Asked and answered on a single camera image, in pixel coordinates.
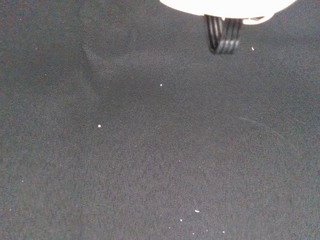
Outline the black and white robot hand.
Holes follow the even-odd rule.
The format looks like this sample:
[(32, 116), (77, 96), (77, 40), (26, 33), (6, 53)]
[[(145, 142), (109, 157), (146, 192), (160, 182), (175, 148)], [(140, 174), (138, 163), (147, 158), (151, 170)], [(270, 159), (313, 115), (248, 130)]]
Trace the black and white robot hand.
[(243, 25), (259, 25), (295, 3), (295, 0), (161, 0), (165, 6), (205, 19), (209, 49), (232, 54)]

